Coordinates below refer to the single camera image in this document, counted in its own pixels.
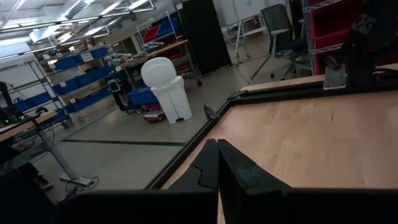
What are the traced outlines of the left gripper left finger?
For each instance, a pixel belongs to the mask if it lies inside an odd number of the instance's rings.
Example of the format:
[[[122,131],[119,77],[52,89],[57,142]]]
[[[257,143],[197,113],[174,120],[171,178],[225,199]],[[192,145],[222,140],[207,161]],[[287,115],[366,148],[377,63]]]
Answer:
[[[218,144],[215,139],[209,139],[186,171],[169,186],[169,189],[216,189],[218,187],[218,167]]]

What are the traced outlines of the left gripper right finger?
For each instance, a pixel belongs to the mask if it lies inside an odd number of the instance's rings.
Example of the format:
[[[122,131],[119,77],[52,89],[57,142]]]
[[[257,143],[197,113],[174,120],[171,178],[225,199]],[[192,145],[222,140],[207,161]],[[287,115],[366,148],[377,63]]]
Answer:
[[[243,189],[263,186],[267,189],[289,189],[290,186],[278,179],[250,157],[245,155],[225,139],[218,140],[221,158],[226,162],[226,170],[231,171]]]

